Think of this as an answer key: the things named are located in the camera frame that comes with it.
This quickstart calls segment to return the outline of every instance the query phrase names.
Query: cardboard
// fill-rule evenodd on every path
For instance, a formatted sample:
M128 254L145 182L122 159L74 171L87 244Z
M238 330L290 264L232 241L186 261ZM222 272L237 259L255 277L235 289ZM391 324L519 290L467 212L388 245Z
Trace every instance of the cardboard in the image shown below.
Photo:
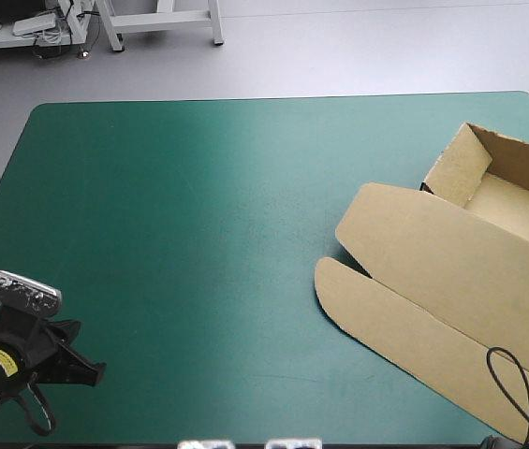
M424 190L529 239L529 144L465 123Z
M529 240L529 191L485 173L465 208L486 221Z
M328 257L316 265L315 284L323 309L342 330L507 437L524 439L524 419L485 368L486 347ZM525 404L518 369L500 356L493 361L513 398Z
M522 439L526 424L492 382L484 355L507 348L529 372L529 144L465 123L420 191L364 185L336 237L372 279L321 260L316 291L329 316ZM499 363L522 400L519 373L507 359Z
M529 369L529 241L438 196L375 183L336 236L374 280Z

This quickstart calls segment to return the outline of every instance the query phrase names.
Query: cardboard flap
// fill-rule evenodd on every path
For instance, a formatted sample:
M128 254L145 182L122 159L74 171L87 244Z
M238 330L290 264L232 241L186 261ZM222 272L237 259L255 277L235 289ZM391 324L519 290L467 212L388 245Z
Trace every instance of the cardboard flap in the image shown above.
M491 155L489 172L529 190L529 143L508 138L470 124L478 140Z
M525 420L487 371L487 348L328 257L318 261L315 283L322 308L342 330L503 435L524 439ZM502 356L493 361L513 398L525 403L516 367Z
M529 241L438 196L373 183L336 236L378 282L529 369Z
M435 195L463 207L477 190L491 160L465 123L426 175L424 183Z

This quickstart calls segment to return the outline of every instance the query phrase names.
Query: green table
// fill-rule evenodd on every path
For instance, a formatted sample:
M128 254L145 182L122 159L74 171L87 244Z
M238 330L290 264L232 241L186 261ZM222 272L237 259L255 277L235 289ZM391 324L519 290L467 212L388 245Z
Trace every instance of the green table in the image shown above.
M44 105L0 181L0 268L62 289L102 384L49 442L472 443L494 433L341 333L316 260L359 186L417 188L459 125L529 140L529 95ZM15 404L0 442L36 442Z

